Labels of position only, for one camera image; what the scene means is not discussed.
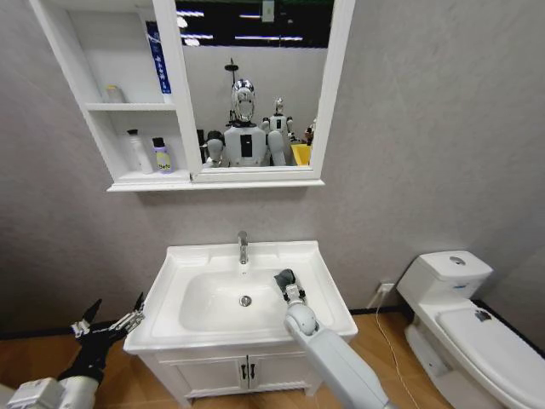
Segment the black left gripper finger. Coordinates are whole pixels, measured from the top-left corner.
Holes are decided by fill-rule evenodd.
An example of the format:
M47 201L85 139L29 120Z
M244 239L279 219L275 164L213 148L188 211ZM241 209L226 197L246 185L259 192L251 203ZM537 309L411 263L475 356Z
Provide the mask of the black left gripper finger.
M126 334L132 332L145 318L143 312L144 301L144 292L142 292L138 296L133 310L110 325L109 331L124 332Z
M89 308L85 310L80 320L71 324L71 329L75 338L86 336L91 331L91 324L100 309L102 299L97 299Z

